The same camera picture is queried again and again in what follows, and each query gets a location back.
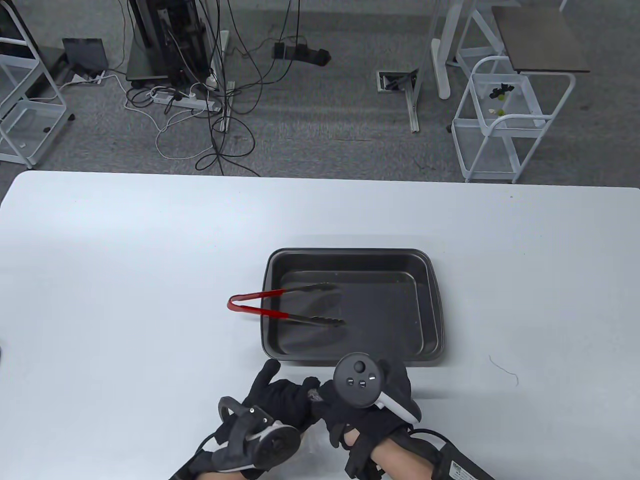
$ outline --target red tongs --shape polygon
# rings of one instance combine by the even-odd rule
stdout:
[[[337,318],[305,317],[303,315],[288,314],[287,312],[280,312],[278,310],[267,310],[266,308],[249,307],[248,305],[236,305],[234,303],[236,301],[254,300],[255,298],[279,297],[281,295],[284,295],[285,293],[290,293],[290,292],[312,292],[316,290],[326,292],[329,290],[334,290],[336,288],[337,286],[334,284],[314,284],[314,285],[305,285],[304,287],[297,287],[292,289],[279,289],[279,290],[270,290],[268,292],[256,292],[256,293],[245,293],[240,295],[233,295],[233,297],[231,297],[227,302],[227,308],[229,310],[233,310],[234,312],[266,315],[271,318],[276,318],[281,320],[291,320],[294,322],[307,323],[311,325],[319,325],[319,326],[344,325],[344,320],[338,320]]]

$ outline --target black tray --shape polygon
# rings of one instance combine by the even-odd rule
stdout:
[[[437,358],[442,305],[429,257],[419,250],[284,248],[271,254],[263,289],[329,282],[328,292],[265,298],[262,308],[345,320],[335,328],[262,316],[262,347],[278,360],[337,363],[363,351],[405,362]]]

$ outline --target table leg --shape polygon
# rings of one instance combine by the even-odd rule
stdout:
[[[463,3],[464,0],[451,0],[444,30],[442,31],[442,38],[434,38],[431,41],[431,61],[433,62],[433,71],[438,84],[438,96],[442,100],[446,100],[451,96],[449,76],[447,75],[447,67],[445,64],[451,51],[451,44],[453,43],[453,36],[456,33]]]

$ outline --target power strip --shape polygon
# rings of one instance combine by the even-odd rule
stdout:
[[[180,107],[180,108],[188,108],[190,110],[206,110],[207,109],[207,101],[206,100],[198,100],[195,96],[195,93],[192,93],[192,97],[190,98],[181,98],[180,100],[173,100],[173,94],[168,92],[155,92],[151,96],[154,103],[159,103],[162,105],[169,105],[169,103],[173,100],[172,106]],[[219,102],[214,102],[213,100],[209,100],[209,111],[214,113],[219,112],[222,108],[219,105]]]

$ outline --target floor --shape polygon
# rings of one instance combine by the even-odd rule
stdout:
[[[238,30],[249,48],[279,34],[286,0],[236,0],[234,5]],[[118,0],[26,0],[19,8],[42,44],[61,45],[64,36],[98,36],[112,65],[122,58]],[[240,161],[272,177],[461,181],[453,142],[445,130],[466,83],[461,71],[450,68],[452,96],[447,101],[437,98],[431,80],[426,83],[417,134],[409,130],[404,98],[378,94],[374,87],[375,70],[417,66],[430,2],[305,0],[301,12],[300,33],[311,48],[330,51],[332,60],[325,67],[296,62],[283,81],[264,89],[255,111],[241,117],[255,136],[256,147]],[[565,15],[593,72],[579,77],[523,183],[640,187],[636,134],[640,29],[635,20],[639,14],[636,0],[570,0]],[[294,18],[288,23],[289,35],[295,32]],[[228,11],[222,24],[231,25]],[[130,41],[127,25],[127,54]],[[231,45],[238,45],[235,34]],[[262,71],[271,63],[269,50],[267,44],[255,54]],[[226,66],[229,79],[238,83],[257,78],[252,64],[237,52]],[[280,76],[286,66],[278,62],[269,78]],[[114,79],[102,86],[73,86],[64,93],[76,120],[68,124],[39,169],[220,174],[217,167],[197,172],[195,160],[163,159],[154,145],[151,121],[123,109],[124,96]],[[551,102],[558,93],[557,86],[546,85],[541,103]],[[257,94],[256,88],[239,96],[236,109],[251,106]],[[166,121],[162,107],[146,111],[158,122]],[[250,136],[238,123],[231,126],[225,152],[246,151]],[[159,146],[167,156],[184,157],[199,152],[208,141],[207,122],[192,119],[163,134]],[[19,165],[0,163],[0,199],[22,171]],[[250,175],[228,164],[225,173]]]

